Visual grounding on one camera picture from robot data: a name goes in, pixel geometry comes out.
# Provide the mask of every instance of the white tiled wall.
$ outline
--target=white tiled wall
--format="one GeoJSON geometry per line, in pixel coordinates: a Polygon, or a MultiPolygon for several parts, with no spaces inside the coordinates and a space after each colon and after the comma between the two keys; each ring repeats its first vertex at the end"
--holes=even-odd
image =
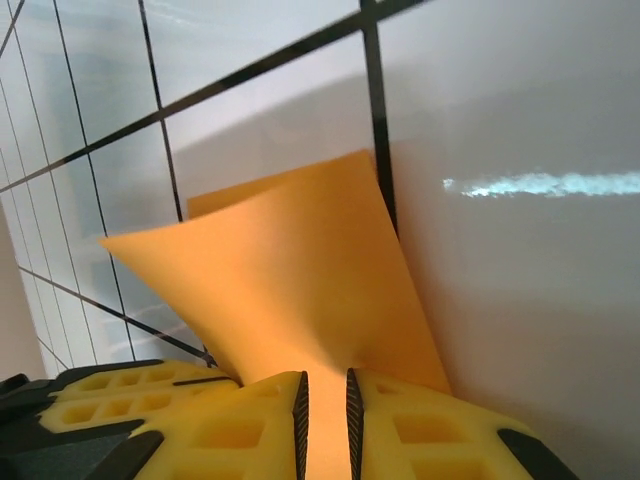
{"type": "MultiPolygon", "coordinates": [[[[18,3],[0,0],[0,38],[18,3]]],[[[0,57],[0,199],[48,372],[201,361],[97,242],[373,148],[362,33],[294,44],[359,2],[57,4],[25,0],[0,57]],[[166,120],[149,117],[144,18],[166,120]],[[281,48],[284,65],[259,62],[281,48]]],[[[401,243],[456,390],[528,421],[590,480],[640,476],[639,22],[628,0],[434,0],[378,25],[401,243]]]]}

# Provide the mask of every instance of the orange paper sheet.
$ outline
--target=orange paper sheet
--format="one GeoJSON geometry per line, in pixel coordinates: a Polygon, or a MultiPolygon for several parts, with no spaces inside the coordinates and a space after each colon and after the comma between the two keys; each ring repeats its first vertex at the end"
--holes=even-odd
{"type": "Polygon", "coordinates": [[[244,384],[310,381],[307,478],[350,478],[345,372],[449,392],[367,152],[191,199],[185,223],[105,239],[244,384]]]}

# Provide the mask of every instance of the black grout line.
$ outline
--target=black grout line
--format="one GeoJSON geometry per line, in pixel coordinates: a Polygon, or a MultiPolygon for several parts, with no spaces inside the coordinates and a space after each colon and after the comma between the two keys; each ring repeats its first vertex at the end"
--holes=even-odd
{"type": "MultiPolygon", "coordinates": [[[[69,61],[69,52],[67,51],[67,42],[64,39],[64,32],[62,30],[62,21],[60,19],[60,12],[58,11],[58,2],[57,0],[53,0],[53,8],[55,10],[55,14],[56,14],[56,21],[58,23],[58,30],[60,31],[60,41],[62,42],[62,50],[64,52],[64,58],[65,58],[65,62],[67,64],[67,71],[69,72],[69,79],[71,81],[71,89],[73,91],[73,98],[76,104],[76,111],[78,112],[78,120],[80,122],[80,130],[82,132],[82,141],[84,142],[85,145],[85,149],[88,148],[87,146],[87,133],[86,130],[84,128],[84,121],[82,120],[82,112],[80,111],[80,102],[78,101],[78,91],[76,89],[76,83],[73,79],[73,72],[71,70],[71,62],[69,61]]],[[[100,202],[100,193],[98,192],[98,182],[96,181],[96,174],[95,174],[95,170],[93,168],[93,161],[91,160],[91,155],[89,154],[89,152],[87,152],[87,160],[89,162],[89,170],[91,171],[91,180],[93,182],[93,189],[96,193],[96,202],[98,204],[98,213],[100,214],[100,222],[102,223],[102,229],[104,231],[104,235],[105,236],[109,236],[109,234],[107,233],[107,224],[105,222],[104,219],[104,212],[102,210],[102,204],[100,202]]],[[[124,301],[122,299],[122,291],[120,290],[120,282],[118,281],[118,274],[116,273],[116,265],[115,262],[113,260],[113,255],[109,254],[109,261],[111,263],[111,270],[113,272],[113,280],[115,282],[116,285],[116,291],[118,293],[118,300],[120,301],[120,308],[122,309],[122,313],[124,314],[124,301]]],[[[131,355],[133,356],[133,359],[136,359],[136,353],[133,349],[133,342],[131,341],[131,332],[129,332],[129,325],[126,325],[126,330],[127,330],[127,338],[129,339],[129,348],[131,349],[131,355]]]]}
{"type": "MultiPolygon", "coordinates": [[[[156,106],[158,110],[162,109],[162,99],[160,98],[160,86],[158,85],[158,75],[156,73],[156,64],[153,60],[153,49],[151,48],[151,35],[149,34],[149,23],[147,22],[147,11],[144,7],[144,0],[138,0],[140,8],[140,19],[142,20],[142,30],[144,32],[144,41],[147,47],[147,56],[149,58],[149,67],[151,69],[151,80],[153,82],[153,92],[156,97],[156,106]]],[[[173,200],[176,204],[176,215],[178,221],[182,222],[182,208],[180,207],[180,196],[178,195],[178,182],[176,180],[176,172],[173,167],[173,154],[171,153],[171,144],[169,143],[169,134],[167,133],[167,124],[164,118],[160,119],[160,127],[162,129],[162,139],[164,148],[167,153],[167,162],[169,163],[169,177],[171,178],[171,188],[173,189],[173,200]]]]}
{"type": "MultiPolygon", "coordinates": [[[[2,159],[2,166],[4,167],[4,171],[8,179],[9,171],[7,170],[7,164],[4,161],[4,154],[2,153],[2,149],[0,149],[0,158],[2,159]]],[[[11,199],[13,200],[13,210],[16,212],[16,219],[18,220],[18,227],[20,228],[20,236],[22,237],[22,243],[24,244],[24,253],[27,255],[27,262],[29,262],[29,268],[33,270],[33,265],[31,264],[31,256],[29,255],[29,249],[27,248],[27,241],[24,238],[24,230],[22,229],[22,222],[20,221],[20,215],[18,215],[18,207],[16,205],[16,196],[13,190],[9,190],[9,193],[11,193],[11,199]]],[[[44,315],[44,308],[42,307],[42,298],[40,297],[40,291],[38,290],[38,287],[36,286],[35,281],[33,282],[33,288],[36,290],[36,295],[38,296],[38,305],[40,306],[40,311],[42,312],[42,320],[44,321],[44,327],[47,329],[47,336],[49,337],[49,342],[51,342],[51,344],[53,345],[53,341],[51,340],[51,332],[49,331],[49,324],[47,323],[47,319],[44,315]]]]}
{"type": "MultiPolygon", "coordinates": [[[[25,71],[25,78],[27,80],[27,83],[29,82],[29,78],[26,77],[26,71],[25,71]]],[[[25,169],[24,169],[24,161],[22,160],[22,152],[20,151],[20,143],[18,142],[18,135],[16,134],[16,129],[15,126],[13,124],[13,118],[11,117],[11,109],[9,108],[9,101],[7,100],[7,94],[4,90],[4,85],[2,84],[2,79],[0,79],[0,90],[2,90],[2,98],[4,99],[4,103],[5,103],[5,107],[7,108],[7,116],[9,117],[9,125],[11,125],[11,131],[13,132],[13,138],[16,142],[16,149],[18,151],[18,158],[20,159],[20,166],[22,167],[22,174],[25,174],[25,169]]],[[[31,195],[31,187],[29,186],[29,183],[26,184],[27,187],[27,193],[29,194],[29,203],[31,204],[31,211],[33,212],[33,219],[36,222],[36,228],[38,230],[38,237],[40,238],[40,245],[42,246],[42,255],[44,256],[44,263],[47,266],[47,273],[49,274],[49,276],[51,276],[51,268],[49,267],[49,259],[47,258],[47,252],[44,248],[44,241],[42,240],[42,231],[40,230],[40,223],[38,222],[38,216],[36,215],[36,207],[33,203],[33,196],[31,195]]],[[[42,297],[40,297],[40,295],[38,294],[39,298],[40,298],[40,306],[42,306],[42,297]]],[[[60,316],[60,323],[62,324],[62,331],[64,333],[64,340],[67,344],[67,350],[69,350],[69,358],[71,359],[71,365],[73,365],[73,357],[71,356],[71,346],[69,345],[69,338],[67,337],[67,329],[64,328],[64,322],[62,321],[62,312],[60,310],[60,304],[58,303],[58,297],[55,296],[55,292],[54,292],[54,298],[56,300],[56,307],[58,309],[58,315],[60,316]]],[[[45,324],[48,325],[48,320],[47,320],[47,316],[45,315],[44,317],[44,321],[45,324]]]]}
{"type": "MultiPolygon", "coordinates": [[[[0,58],[2,58],[4,49],[6,48],[7,43],[9,43],[9,38],[11,38],[11,32],[13,31],[16,25],[16,22],[18,21],[18,15],[20,15],[20,12],[22,11],[22,5],[24,5],[24,2],[25,0],[20,0],[20,3],[18,4],[18,8],[16,8],[16,13],[12,15],[11,23],[9,24],[9,28],[7,29],[7,33],[4,36],[4,39],[2,40],[2,46],[0,46],[0,58]]],[[[9,13],[11,13],[11,4],[9,3],[9,0],[7,0],[7,7],[9,8],[9,13]]]]}
{"type": "Polygon", "coordinates": [[[51,284],[53,287],[55,288],[59,288],[60,290],[62,290],[63,292],[68,293],[69,295],[73,295],[76,298],[79,298],[80,300],[82,300],[83,302],[87,302],[90,305],[93,305],[96,308],[99,308],[100,310],[107,312],[108,314],[119,318],[120,320],[123,320],[125,323],[127,324],[131,324],[135,327],[138,327],[140,330],[144,330],[147,333],[150,333],[151,335],[153,335],[154,337],[160,338],[162,340],[164,340],[167,343],[170,343],[171,345],[173,345],[174,347],[179,348],[180,350],[183,350],[187,353],[190,353],[191,355],[198,357],[198,358],[203,358],[205,355],[205,352],[198,350],[197,348],[192,347],[191,345],[188,345],[186,343],[184,343],[182,340],[178,340],[177,338],[172,337],[171,335],[167,335],[166,333],[163,333],[159,330],[156,330],[153,327],[150,327],[149,325],[145,325],[142,322],[139,322],[138,320],[131,318],[123,313],[118,312],[117,310],[114,310],[111,307],[108,307],[106,305],[103,305],[100,302],[97,302],[85,295],[82,295],[81,293],[78,292],[74,292],[73,290],[65,287],[64,285],[60,285],[52,280],[48,280],[47,278],[43,277],[42,275],[38,275],[35,272],[32,272],[30,270],[27,270],[26,268],[23,267],[18,267],[20,268],[20,270],[22,270],[25,273],[28,273],[29,275],[32,275],[33,277],[42,280],[43,282],[49,283],[51,284]]]}
{"type": "Polygon", "coordinates": [[[363,14],[365,18],[369,19],[362,33],[367,63],[367,81],[369,84],[369,100],[371,103],[378,185],[380,186],[384,203],[387,206],[391,223],[397,233],[398,219],[393,188],[393,170],[391,165],[391,148],[389,146],[387,107],[384,97],[382,59],[380,57],[380,39],[378,36],[378,23],[373,14],[376,3],[376,0],[360,0],[360,7],[362,8],[363,14]]]}
{"type": "MultiPolygon", "coordinates": [[[[372,7],[372,15],[374,16],[376,21],[380,21],[397,13],[403,12],[411,7],[423,3],[428,3],[430,1],[432,0],[387,0],[374,5],[372,7]]],[[[60,23],[60,17],[58,14],[57,0],[54,0],[54,6],[56,9],[56,16],[58,18],[58,26],[62,33],[62,25],[60,23]]],[[[77,160],[84,155],[88,155],[89,153],[98,150],[99,148],[109,145],[139,130],[142,130],[149,125],[154,124],[155,122],[159,122],[160,120],[164,120],[172,115],[175,115],[176,113],[180,113],[233,87],[248,82],[249,80],[252,80],[271,70],[274,70],[292,60],[296,60],[297,58],[300,58],[307,53],[313,52],[322,47],[330,45],[333,42],[341,40],[351,35],[352,33],[360,31],[362,28],[364,28],[365,23],[366,22],[362,12],[357,12],[349,15],[348,17],[345,17],[342,20],[339,20],[329,25],[328,27],[325,27],[323,30],[314,32],[307,37],[298,40],[297,42],[281,48],[271,55],[267,55],[266,57],[263,57],[249,64],[248,66],[237,70],[236,72],[233,72],[219,80],[216,80],[209,85],[206,85],[196,90],[195,92],[158,109],[158,111],[156,112],[152,112],[136,120],[135,122],[132,122],[116,130],[115,132],[112,132],[109,135],[96,140],[90,145],[86,145],[80,150],[77,150],[61,158],[60,160],[49,164],[48,167],[41,168],[40,170],[27,175],[25,178],[22,178],[0,189],[0,193],[17,185],[20,185],[21,183],[27,182],[39,175],[42,175],[49,170],[54,170],[63,165],[66,165],[69,162],[77,160]]],[[[66,55],[66,46],[64,47],[64,50],[65,56],[68,58],[68,55],[66,55]]]]}
{"type": "MultiPolygon", "coordinates": [[[[36,117],[36,124],[38,125],[38,133],[40,134],[40,141],[42,143],[42,151],[44,152],[44,157],[45,160],[47,162],[47,164],[49,163],[49,154],[47,153],[47,146],[45,144],[44,141],[44,134],[42,133],[42,124],[40,123],[40,116],[38,115],[38,109],[36,107],[36,101],[33,97],[33,90],[31,88],[31,81],[29,80],[29,72],[27,71],[27,63],[24,60],[24,54],[22,52],[22,46],[20,45],[20,37],[18,36],[18,27],[16,26],[14,28],[14,35],[16,37],[16,43],[18,45],[18,52],[20,53],[20,60],[22,61],[22,68],[24,70],[24,76],[27,80],[27,89],[29,90],[29,97],[31,98],[31,104],[33,105],[33,113],[35,114],[36,117]]],[[[53,181],[53,172],[49,171],[49,177],[51,180],[51,186],[53,188],[53,195],[55,197],[56,200],[56,207],[58,209],[58,216],[60,217],[60,225],[62,226],[62,232],[64,234],[64,240],[65,240],[65,244],[67,246],[67,252],[69,253],[69,262],[71,263],[71,271],[73,272],[73,278],[75,280],[76,283],[76,288],[78,290],[80,290],[80,285],[78,283],[78,277],[76,275],[76,269],[75,266],[73,264],[73,257],[71,256],[71,247],[69,246],[69,239],[67,238],[67,231],[65,229],[64,226],[64,222],[62,220],[62,211],[60,209],[60,202],[58,201],[58,192],[56,191],[56,184],[53,181]]],[[[36,224],[38,224],[38,216],[35,212],[35,207],[34,207],[34,211],[33,211],[33,215],[36,219],[36,224]]],[[[42,240],[42,235],[40,236],[40,242],[42,243],[42,251],[44,253],[45,256],[45,260],[47,261],[47,268],[49,268],[49,260],[47,258],[47,251],[44,248],[44,241],[42,240]]],[[[51,274],[51,270],[49,270],[49,275],[51,276],[51,278],[53,278],[53,275],[51,274]]],[[[71,364],[74,365],[73,363],[73,353],[71,352],[71,345],[69,344],[69,337],[67,336],[67,329],[65,327],[65,322],[64,322],[64,318],[62,315],[62,310],[60,310],[60,302],[58,301],[58,295],[56,295],[55,290],[54,290],[54,297],[56,299],[56,305],[58,306],[58,313],[60,314],[60,321],[62,322],[62,331],[64,332],[64,337],[65,340],[67,342],[67,347],[69,347],[69,357],[71,358],[71,364]]],[[[87,328],[89,328],[89,324],[87,323],[87,315],[84,312],[84,308],[82,309],[82,314],[84,315],[84,321],[87,324],[87,328]]],[[[91,342],[91,350],[93,352],[93,358],[94,360],[96,360],[96,351],[94,349],[93,346],[93,339],[91,338],[91,336],[89,336],[89,340],[91,342]]]]}
{"type": "Polygon", "coordinates": [[[65,365],[65,363],[64,363],[62,360],[60,360],[60,358],[55,354],[55,352],[54,352],[52,349],[50,349],[50,348],[49,348],[49,346],[48,346],[46,343],[44,343],[40,337],[38,337],[38,341],[42,344],[42,346],[43,346],[44,348],[46,348],[47,350],[49,350],[49,353],[50,353],[51,355],[53,355],[53,357],[54,357],[56,360],[58,360],[58,361],[62,364],[62,366],[63,366],[64,368],[66,368],[67,370],[69,370],[69,367],[67,367],[67,366],[65,365]]]}

